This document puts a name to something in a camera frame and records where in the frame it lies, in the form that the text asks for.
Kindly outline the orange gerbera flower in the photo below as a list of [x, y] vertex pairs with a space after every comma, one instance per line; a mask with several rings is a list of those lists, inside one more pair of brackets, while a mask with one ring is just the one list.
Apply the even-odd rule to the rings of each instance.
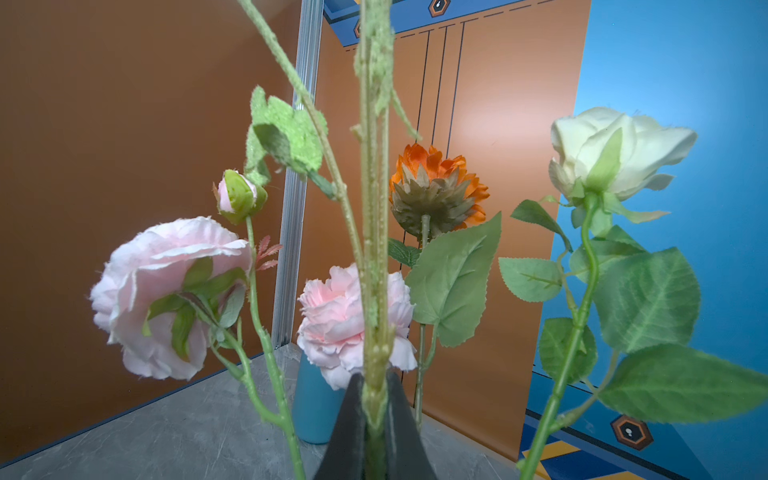
[[444, 158], [414, 143], [398, 157], [390, 180], [391, 212], [417, 246], [395, 239], [389, 255], [405, 277], [419, 326], [414, 415], [423, 419], [424, 377], [438, 347], [457, 347], [475, 335], [486, 310], [488, 281], [501, 239], [501, 218], [487, 218], [489, 196], [464, 157]]

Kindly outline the orange poppy flower stem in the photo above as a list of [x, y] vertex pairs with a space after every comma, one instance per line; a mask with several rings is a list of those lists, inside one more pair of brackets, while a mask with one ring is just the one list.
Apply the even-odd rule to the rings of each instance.
[[316, 108], [312, 94], [263, 15], [250, 1], [240, 5], [303, 106], [300, 110], [287, 108], [287, 116], [301, 119], [288, 122], [270, 107], [263, 94], [253, 95], [252, 131], [263, 154], [311, 180], [326, 196], [341, 205], [358, 271], [355, 284], [361, 294], [364, 321], [362, 367], [356, 372], [364, 378], [361, 398], [366, 416], [363, 479], [386, 479], [386, 376], [388, 371], [396, 371], [394, 353], [402, 351], [407, 361], [414, 359], [406, 328], [394, 321], [398, 311], [389, 288], [388, 272], [389, 114], [404, 113], [393, 83], [392, 4], [389, 1], [364, 1], [360, 7], [360, 39], [354, 63], [360, 85], [360, 121], [352, 131], [361, 149], [361, 224], [355, 222], [324, 117]]

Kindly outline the cream white rose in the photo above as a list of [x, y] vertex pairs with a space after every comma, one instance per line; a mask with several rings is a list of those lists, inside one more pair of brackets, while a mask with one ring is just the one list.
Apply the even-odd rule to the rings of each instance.
[[517, 464], [523, 478], [535, 476], [548, 438], [596, 403], [643, 422], [691, 424], [766, 402], [764, 374], [691, 347], [701, 289], [685, 256], [676, 248], [649, 252], [613, 222], [658, 219], [625, 203], [665, 189], [672, 180], [665, 168], [685, 159], [696, 139], [691, 129], [606, 107], [552, 124], [555, 202], [571, 210], [581, 243], [566, 244], [554, 260], [503, 258], [500, 273], [528, 303], [568, 294], [570, 278], [586, 289], [567, 298], [567, 316], [543, 323], [539, 359], [554, 385]]

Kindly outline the teal cylindrical vase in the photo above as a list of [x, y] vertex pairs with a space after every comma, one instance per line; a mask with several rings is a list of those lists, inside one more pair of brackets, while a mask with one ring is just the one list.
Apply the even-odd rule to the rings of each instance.
[[345, 389], [333, 390], [319, 367], [301, 355], [292, 420], [297, 437], [309, 444], [327, 444], [338, 418]]

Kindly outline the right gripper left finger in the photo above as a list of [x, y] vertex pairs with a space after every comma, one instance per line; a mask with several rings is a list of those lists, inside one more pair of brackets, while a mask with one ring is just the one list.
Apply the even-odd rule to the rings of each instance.
[[361, 373], [351, 377], [315, 480], [364, 478], [366, 416], [361, 401], [363, 385]]

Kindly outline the pink peony flower stem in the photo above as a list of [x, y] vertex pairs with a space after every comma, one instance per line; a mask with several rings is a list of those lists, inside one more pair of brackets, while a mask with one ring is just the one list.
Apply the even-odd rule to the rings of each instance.
[[[188, 380], [208, 353], [240, 350], [241, 312], [251, 274], [276, 265], [278, 247], [233, 232], [267, 201], [265, 174], [228, 169], [214, 189], [220, 219], [161, 223], [121, 245], [90, 299], [95, 324], [122, 348], [125, 368], [159, 380]], [[333, 390], [363, 368], [364, 320], [358, 271], [334, 267], [299, 298], [298, 345]]]

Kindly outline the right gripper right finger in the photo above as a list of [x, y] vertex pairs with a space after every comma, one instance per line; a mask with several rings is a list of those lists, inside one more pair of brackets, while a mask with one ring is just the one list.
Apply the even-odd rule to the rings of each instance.
[[386, 479], [436, 480], [400, 376], [387, 372], [385, 414]]

